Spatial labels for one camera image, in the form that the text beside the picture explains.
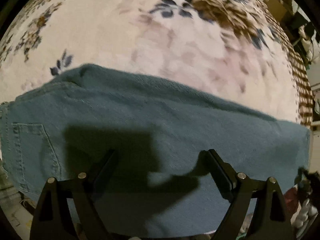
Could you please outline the checkered brown bed sheet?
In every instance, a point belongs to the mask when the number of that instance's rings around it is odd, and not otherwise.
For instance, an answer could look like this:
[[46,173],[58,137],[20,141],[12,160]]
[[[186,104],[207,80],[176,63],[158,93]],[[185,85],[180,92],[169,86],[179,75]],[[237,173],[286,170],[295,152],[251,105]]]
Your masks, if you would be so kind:
[[302,58],[294,51],[288,36],[285,34],[276,19],[271,15],[267,5],[264,2],[259,1],[257,1],[257,4],[263,11],[268,24],[272,27],[277,38],[279,38],[281,48],[285,51],[289,59],[289,73],[293,81],[293,87],[296,90],[296,122],[310,128],[313,115],[313,93]]

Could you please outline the light blue denim jeans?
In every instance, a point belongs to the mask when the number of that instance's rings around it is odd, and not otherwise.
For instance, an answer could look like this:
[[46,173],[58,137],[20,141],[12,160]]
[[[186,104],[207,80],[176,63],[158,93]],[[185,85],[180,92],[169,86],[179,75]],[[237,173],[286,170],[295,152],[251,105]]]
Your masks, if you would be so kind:
[[188,86],[86,64],[1,106],[14,186],[38,200],[49,177],[86,187],[110,232],[184,237],[218,228],[228,202],[208,173],[214,149],[283,191],[308,164],[310,131]]

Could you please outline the floral bed blanket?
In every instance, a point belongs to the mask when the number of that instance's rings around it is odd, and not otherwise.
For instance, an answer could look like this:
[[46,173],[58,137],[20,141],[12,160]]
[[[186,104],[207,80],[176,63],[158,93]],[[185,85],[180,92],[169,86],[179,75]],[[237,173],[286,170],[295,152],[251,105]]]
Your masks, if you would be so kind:
[[86,63],[300,122],[289,56],[255,0],[30,0],[1,40],[1,102]]

